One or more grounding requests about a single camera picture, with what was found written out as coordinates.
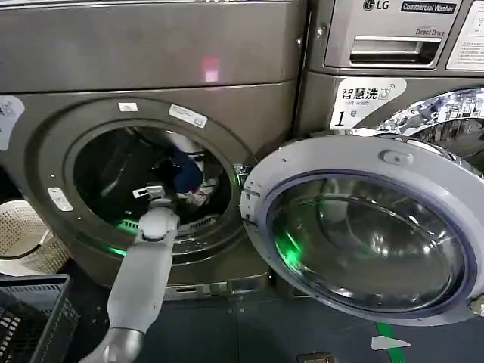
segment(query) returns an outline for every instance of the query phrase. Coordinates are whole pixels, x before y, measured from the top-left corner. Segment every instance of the open washer door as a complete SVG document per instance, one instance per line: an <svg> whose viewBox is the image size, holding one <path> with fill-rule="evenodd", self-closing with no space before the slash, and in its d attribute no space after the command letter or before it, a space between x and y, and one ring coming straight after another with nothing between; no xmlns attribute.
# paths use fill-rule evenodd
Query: open washer door
<svg viewBox="0 0 484 363"><path fill-rule="evenodd" d="M297 289L363 318L441 325L484 292L484 181L465 161L402 138L296 141L249 174L244 225Z"/></svg>

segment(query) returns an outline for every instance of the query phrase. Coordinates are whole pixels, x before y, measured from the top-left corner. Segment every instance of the sticker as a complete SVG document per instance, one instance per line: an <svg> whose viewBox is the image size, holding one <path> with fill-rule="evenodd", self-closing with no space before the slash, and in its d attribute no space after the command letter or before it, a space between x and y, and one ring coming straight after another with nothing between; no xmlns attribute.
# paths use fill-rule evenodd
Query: sticker
<svg viewBox="0 0 484 363"><path fill-rule="evenodd" d="M200 115L199 113L176 104L172 104L169 107L168 114L185 121L186 123L190 123L193 126L200 127L201 129L205 127L206 121L208 120L204 115Z"/></svg>
<svg viewBox="0 0 484 363"><path fill-rule="evenodd" d="M0 96L0 151L8 149L12 130L24 111L25 107L18 98Z"/></svg>
<svg viewBox="0 0 484 363"><path fill-rule="evenodd" d="M403 2L400 11L408 13L453 14L457 4L449 2Z"/></svg>
<svg viewBox="0 0 484 363"><path fill-rule="evenodd" d="M138 112L138 105L135 102L118 102L121 112Z"/></svg>
<svg viewBox="0 0 484 363"><path fill-rule="evenodd" d="M47 192L59 210L62 212L70 212L73 210L73 206L67 200L62 189L57 187L47 188Z"/></svg>
<svg viewBox="0 0 484 363"><path fill-rule="evenodd" d="M349 77L338 87L330 129L352 129L366 116L400 96L403 78Z"/></svg>
<svg viewBox="0 0 484 363"><path fill-rule="evenodd" d="M473 2L447 62L448 70L484 69L484 2Z"/></svg>
<svg viewBox="0 0 484 363"><path fill-rule="evenodd" d="M411 344L404 340L389 338L384 335L371 338L371 348L373 350L403 348L405 346L411 346Z"/></svg>

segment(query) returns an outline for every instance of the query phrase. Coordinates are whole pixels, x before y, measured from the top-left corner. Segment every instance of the green tape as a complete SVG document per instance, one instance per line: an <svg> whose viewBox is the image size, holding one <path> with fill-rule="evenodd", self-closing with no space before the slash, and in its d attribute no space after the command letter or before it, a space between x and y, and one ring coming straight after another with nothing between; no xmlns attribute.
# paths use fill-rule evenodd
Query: green tape
<svg viewBox="0 0 484 363"><path fill-rule="evenodd" d="M396 339L395 335L393 335L393 329L390 325L385 323L375 323L375 325L377 326L378 333L380 333L380 335L383 335L387 338ZM390 348L387 349L386 352L388 353L392 363L406 363L402 348Z"/></svg>

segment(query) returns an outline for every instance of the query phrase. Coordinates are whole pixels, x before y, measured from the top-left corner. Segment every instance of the washing machine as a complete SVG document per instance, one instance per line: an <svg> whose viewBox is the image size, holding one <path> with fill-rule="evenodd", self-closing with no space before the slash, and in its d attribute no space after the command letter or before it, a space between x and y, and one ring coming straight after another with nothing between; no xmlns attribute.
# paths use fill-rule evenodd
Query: washing machine
<svg viewBox="0 0 484 363"><path fill-rule="evenodd" d="M241 212L286 281L349 314L482 314L484 2L310 2L295 133Z"/></svg>
<svg viewBox="0 0 484 363"><path fill-rule="evenodd" d="M261 290L240 218L250 166L287 139L303 1L8 1L0 162L109 287L154 197L181 216L166 299Z"/></svg>

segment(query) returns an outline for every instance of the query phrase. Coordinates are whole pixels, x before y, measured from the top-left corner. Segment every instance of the gray floor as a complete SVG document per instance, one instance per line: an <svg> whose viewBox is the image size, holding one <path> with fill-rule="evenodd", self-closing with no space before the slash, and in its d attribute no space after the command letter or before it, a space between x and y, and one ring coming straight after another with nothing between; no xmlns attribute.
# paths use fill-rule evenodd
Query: gray floor
<svg viewBox="0 0 484 363"><path fill-rule="evenodd" d="M90 352L107 329L107 291L76 267L72 300L83 315L65 363ZM393 327L406 362L482 361L484 318L447 327ZM246 299L168 302L148 331L136 363L296 363L299 355L332 352L339 363L390 362L385 351L372 351L379 335L374 323L340 313L310 299Z"/></svg>

